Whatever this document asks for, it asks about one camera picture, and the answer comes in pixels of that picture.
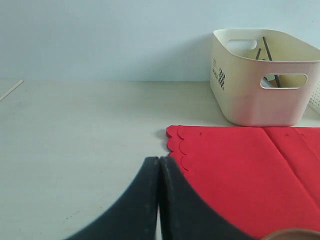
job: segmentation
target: storage bin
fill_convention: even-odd
[[[256,46],[231,49],[231,41],[253,41]],[[266,76],[280,78],[282,86],[266,86],[266,81],[271,83]],[[320,50],[287,33],[268,29],[213,32],[210,86],[223,115],[236,125],[295,125],[319,78]]]

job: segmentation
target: red felt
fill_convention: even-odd
[[[167,135],[194,190],[245,233],[320,231],[320,128],[170,126]]]

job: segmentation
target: brown object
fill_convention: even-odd
[[[320,232],[302,228],[275,231],[262,240],[320,240]]]

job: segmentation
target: white mesh basket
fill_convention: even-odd
[[[309,106],[313,108],[318,114],[320,114],[320,81],[318,81],[311,95]]]

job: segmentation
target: white table surface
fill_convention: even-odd
[[[0,96],[16,82],[1,80]],[[170,125],[231,124],[208,82],[24,82],[0,102],[0,239],[59,240],[86,226],[145,157],[168,153]],[[298,126],[320,126],[320,115],[307,108]]]

